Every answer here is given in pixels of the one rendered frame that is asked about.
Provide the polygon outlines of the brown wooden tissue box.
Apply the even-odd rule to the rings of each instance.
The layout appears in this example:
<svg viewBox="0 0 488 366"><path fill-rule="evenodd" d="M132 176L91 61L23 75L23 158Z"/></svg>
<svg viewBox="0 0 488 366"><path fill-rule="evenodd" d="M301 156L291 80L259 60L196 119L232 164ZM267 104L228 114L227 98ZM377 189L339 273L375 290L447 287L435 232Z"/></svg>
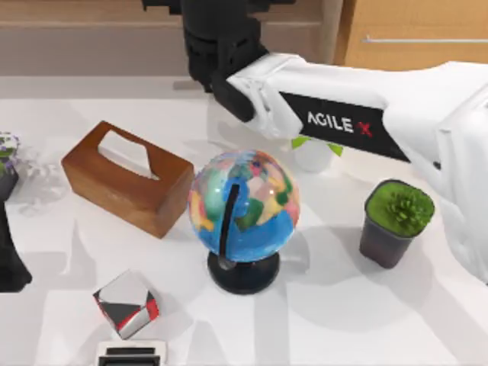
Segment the brown wooden tissue box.
<svg viewBox="0 0 488 366"><path fill-rule="evenodd" d="M101 155L98 145L110 132L144 146L159 178L143 177ZM160 239L184 213L194 179L191 162L107 121L99 122L61 163L76 194Z"/></svg>

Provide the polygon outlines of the green plant in dark pot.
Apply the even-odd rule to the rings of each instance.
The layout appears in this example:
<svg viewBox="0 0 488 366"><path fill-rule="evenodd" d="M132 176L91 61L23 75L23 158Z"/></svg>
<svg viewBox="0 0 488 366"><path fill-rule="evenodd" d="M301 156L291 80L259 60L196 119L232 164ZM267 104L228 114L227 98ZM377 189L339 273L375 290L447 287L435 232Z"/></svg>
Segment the green plant in dark pot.
<svg viewBox="0 0 488 366"><path fill-rule="evenodd" d="M382 268L394 268L434 213L434 201L422 189L399 179L381 181L364 203L359 252Z"/></svg>

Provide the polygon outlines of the white box with black slots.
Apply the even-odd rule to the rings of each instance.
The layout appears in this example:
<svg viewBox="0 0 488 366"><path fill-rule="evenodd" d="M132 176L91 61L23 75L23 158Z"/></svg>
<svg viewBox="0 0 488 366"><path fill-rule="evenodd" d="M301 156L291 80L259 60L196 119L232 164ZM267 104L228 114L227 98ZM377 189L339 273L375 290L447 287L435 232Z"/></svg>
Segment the white box with black slots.
<svg viewBox="0 0 488 366"><path fill-rule="evenodd" d="M93 366L164 366L168 346L156 340L112 340L100 342Z"/></svg>

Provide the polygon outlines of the purple flowers in dark pot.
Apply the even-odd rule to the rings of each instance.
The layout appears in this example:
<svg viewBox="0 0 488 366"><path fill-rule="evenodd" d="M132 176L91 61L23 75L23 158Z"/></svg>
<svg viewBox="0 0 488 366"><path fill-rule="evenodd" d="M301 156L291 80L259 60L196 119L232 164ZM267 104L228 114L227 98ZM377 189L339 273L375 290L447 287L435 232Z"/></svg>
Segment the purple flowers in dark pot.
<svg viewBox="0 0 488 366"><path fill-rule="evenodd" d="M10 132L0 132L0 201L10 198L18 182L15 168L20 140Z"/></svg>

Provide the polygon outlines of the colourful globe on black stand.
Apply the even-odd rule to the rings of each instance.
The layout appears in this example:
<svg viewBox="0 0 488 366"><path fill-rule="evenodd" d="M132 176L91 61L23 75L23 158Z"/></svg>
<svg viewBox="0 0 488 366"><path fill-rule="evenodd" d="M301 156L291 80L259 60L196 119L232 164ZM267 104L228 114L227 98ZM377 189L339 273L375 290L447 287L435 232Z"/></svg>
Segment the colourful globe on black stand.
<svg viewBox="0 0 488 366"><path fill-rule="evenodd" d="M300 218L300 192L275 157L233 150L196 174L188 213L214 282L231 294L256 294L277 277L279 252Z"/></svg>

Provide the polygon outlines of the white pot with green leaves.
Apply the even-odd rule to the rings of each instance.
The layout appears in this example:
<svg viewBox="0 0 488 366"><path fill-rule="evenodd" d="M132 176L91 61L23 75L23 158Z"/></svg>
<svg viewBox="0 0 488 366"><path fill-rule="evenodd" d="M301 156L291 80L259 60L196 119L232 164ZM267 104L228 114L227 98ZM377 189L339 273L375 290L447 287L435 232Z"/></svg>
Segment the white pot with green leaves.
<svg viewBox="0 0 488 366"><path fill-rule="evenodd" d="M291 140L291 148L297 164L306 172L320 173L330 167L335 156L341 157L343 147L308 136Z"/></svg>

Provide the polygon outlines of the wooden cupboard door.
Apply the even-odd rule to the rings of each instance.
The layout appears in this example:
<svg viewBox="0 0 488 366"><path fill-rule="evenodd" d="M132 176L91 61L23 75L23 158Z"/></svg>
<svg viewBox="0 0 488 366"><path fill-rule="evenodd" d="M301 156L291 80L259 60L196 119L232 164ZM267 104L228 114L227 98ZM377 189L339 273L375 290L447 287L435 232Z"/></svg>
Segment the wooden cupboard door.
<svg viewBox="0 0 488 366"><path fill-rule="evenodd" d="M488 0L344 0L333 62L407 70L488 63L488 44L377 44L373 38L488 38Z"/></svg>

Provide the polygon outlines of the red grey white cube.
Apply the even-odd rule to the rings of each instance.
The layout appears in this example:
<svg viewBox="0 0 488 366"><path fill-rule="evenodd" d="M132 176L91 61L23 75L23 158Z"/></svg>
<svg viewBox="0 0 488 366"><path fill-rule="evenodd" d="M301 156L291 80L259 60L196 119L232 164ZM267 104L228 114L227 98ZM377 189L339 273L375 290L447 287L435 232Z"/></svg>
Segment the red grey white cube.
<svg viewBox="0 0 488 366"><path fill-rule="evenodd" d="M131 270L119 274L92 296L104 318L123 340L134 336L160 315L153 293Z"/></svg>

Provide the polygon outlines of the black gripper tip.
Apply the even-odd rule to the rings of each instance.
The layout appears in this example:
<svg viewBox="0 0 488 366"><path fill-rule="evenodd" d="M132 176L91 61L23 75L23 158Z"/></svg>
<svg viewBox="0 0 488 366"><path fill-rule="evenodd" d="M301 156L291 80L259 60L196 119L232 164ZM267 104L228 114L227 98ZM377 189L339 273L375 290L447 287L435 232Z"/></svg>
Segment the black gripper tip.
<svg viewBox="0 0 488 366"><path fill-rule="evenodd" d="M0 294L18 293L32 279L11 237L5 202L0 201Z"/></svg>

